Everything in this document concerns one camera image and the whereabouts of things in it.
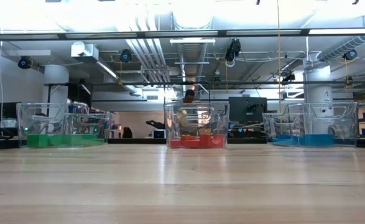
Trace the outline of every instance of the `wooden tabletop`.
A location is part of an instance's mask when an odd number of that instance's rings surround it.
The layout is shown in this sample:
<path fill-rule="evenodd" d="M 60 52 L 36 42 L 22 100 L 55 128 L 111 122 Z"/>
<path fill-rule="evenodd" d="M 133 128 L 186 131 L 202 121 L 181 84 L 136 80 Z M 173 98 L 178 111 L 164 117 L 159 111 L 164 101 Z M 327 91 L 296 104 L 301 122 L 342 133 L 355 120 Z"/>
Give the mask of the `wooden tabletop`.
<path fill-rule="evenodd" d="M 2 150 L 3 223 L 365 223 L 365 149 Z"/>

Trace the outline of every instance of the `clear plastic bin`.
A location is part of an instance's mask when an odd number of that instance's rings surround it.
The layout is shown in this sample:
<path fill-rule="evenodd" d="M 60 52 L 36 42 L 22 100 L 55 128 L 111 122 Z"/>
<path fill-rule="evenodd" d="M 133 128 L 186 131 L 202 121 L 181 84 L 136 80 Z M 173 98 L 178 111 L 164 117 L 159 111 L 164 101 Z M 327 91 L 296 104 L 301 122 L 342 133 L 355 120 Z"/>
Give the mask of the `clear plastic bin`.
<path fill-rule="evenodd" d="M 17 104 L 20 147 L 83 147 L 107 143 L 110 113 L 82 104 Z"/>
<path fill-rule="evenodd" d="M 283 114 L 263 113 L 268 143 L 281 146 L 356 146 L 357 103 L 300 103 Z"/>
<path fill-rule="evenodd" d="M 167 103 L 164 106 L 168 147 L 225 147 L 229 105 Z"/>

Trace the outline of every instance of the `desk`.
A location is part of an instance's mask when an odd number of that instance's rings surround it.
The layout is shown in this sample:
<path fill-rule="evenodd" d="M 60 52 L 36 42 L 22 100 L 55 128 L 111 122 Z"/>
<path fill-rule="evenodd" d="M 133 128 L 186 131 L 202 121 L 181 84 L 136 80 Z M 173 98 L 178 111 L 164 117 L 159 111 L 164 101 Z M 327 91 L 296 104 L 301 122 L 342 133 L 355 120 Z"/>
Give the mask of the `desk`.
<path fill-rule="evenodd" d="M 365 223 L 365 149 L 1 150 L 2 223 Z"/>

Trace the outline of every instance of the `ventilation duct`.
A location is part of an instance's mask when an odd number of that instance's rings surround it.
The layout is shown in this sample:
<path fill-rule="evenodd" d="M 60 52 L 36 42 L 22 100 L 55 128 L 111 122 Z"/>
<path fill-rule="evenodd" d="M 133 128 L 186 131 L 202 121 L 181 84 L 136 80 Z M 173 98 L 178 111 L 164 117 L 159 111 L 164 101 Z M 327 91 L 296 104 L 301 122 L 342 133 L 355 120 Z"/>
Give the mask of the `ventilation duct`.
<path fill-rule="evenodd" d="M 195 9 L 180 8 L 173 12 L 174 25 L 176 30 L 208 30 L 211 28 L 213 16 L 211 9 L 196 6 Z M 207 44 L 179 44 L 178 54 L 182 63 L 186 62 L 204 62 L 207 51 Z M 203 71 L 201 65 L 181 64 L 182 76 L 184 81 L 197 81 L 197 76 L 200 76 Z"/>
<path fill-rule="evenodd" d="M 120 78 L 107 66 L 99 57 L 99 50 L 93 44 L 84 44 L 81 41 L 75 42 L 72 45 L 71 57 L 83 63 L 94 63 L 105 74 L 109 76 L 114 82 L 119 82 Z M 127 90 L 130 95 L 142 96 L 142 90 L 130 85 L 123 85 L 123 88 Z"/>
<path fill-rule="evenodd" d="M 350 50 L 353 50 L 364 43 L 365 43 L 365 35 L 349 37 L 347 39 L 338 42 L 332 47 L 322 51 L 320 54 L 318 54 L 318 56 L 316 56 L 316 59 L 319 62 L 325 62 L 337 57 L 341 57 L 346 52 L 349 52 Z"/>

